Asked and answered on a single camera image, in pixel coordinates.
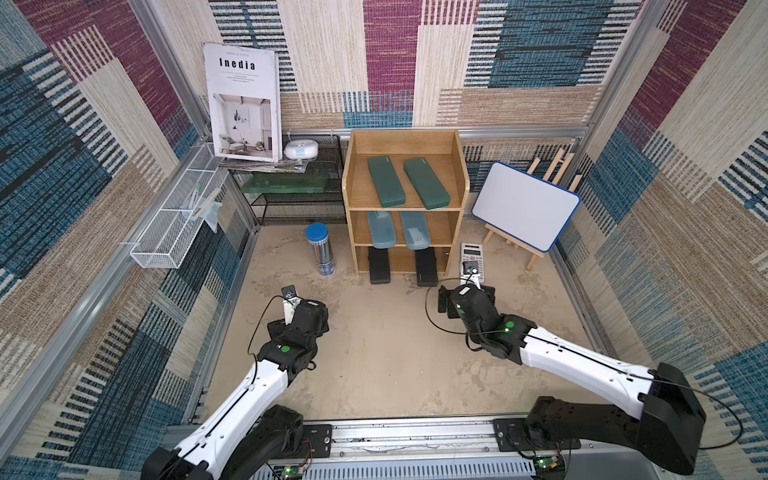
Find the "light blue pencil case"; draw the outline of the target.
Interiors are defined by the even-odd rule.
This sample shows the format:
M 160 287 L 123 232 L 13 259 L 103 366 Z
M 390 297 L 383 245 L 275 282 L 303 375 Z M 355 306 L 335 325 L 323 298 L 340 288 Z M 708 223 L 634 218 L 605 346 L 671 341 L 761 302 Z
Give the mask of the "light blue pencil case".
M 369 211 L 367 222 L 371 234 L 372 246 L 376 249 L 389 249 L 396 245 L 397 236 L 394 222 L 388 211 Z
M 431 237 L 425 213 L 423 211 L 403 211 L 400 216 L 406 246 L 414 251 L 429 248 Z

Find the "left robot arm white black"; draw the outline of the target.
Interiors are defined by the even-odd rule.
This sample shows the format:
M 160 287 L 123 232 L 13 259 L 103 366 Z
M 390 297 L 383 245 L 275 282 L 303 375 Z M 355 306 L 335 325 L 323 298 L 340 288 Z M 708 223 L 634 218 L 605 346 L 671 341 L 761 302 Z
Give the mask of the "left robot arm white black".
M 300 297 L 284 305 L 291 312 L 268 324 L 270 340 L 238 387 L 173 449 L 152 452 L 142 479 L 249 479 L 266 462 L 299 449 L 303 416 L 274 401 L 314 366 L 317 339 L 329 331 L 328 309 Z

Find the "black pencil case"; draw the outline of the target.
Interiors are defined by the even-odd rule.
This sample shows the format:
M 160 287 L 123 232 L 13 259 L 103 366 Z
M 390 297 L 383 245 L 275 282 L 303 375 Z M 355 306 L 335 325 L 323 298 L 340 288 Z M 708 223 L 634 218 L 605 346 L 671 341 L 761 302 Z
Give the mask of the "black pencil case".
M 414 252 L 416 283 L 418 287 L 434 287 L 438 284 L 435 249 L 428 247 Z
M 391 282 L 389 251 L 370 247 L 368 261 L 370 283 L 372 285 L 389 284 Z

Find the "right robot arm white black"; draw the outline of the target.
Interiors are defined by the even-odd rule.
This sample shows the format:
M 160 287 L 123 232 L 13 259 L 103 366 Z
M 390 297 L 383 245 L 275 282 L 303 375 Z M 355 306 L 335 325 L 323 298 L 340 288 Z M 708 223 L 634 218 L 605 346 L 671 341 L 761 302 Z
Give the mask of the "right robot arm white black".
M 500 314 L 488 293 L 471 283 L 442 288 L 438 309 L 462 320 L 462 334 L 476 349 L 602 398 L 584 404 L 539 397 L 525 419 L 529 442 L 595 440 L 636 450 L 679 475 L 694 472 L 706 414 L 678 368 L 626 363 L 575 345 L 531 320 Z

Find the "dark green pencil case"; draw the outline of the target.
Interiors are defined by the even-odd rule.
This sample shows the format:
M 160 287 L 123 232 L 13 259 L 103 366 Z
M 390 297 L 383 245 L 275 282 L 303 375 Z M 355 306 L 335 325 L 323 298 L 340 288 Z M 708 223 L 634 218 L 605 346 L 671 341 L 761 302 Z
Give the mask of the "dark green pencil case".
M 425 209 L 439 209 L 450 204 L 450 194 L 425 158 L 406 160 L 403 167 Z
M 381 206 L 391 208 L 404 205 L 406 194 L 390 157 L 370 157 L 367 163 Z

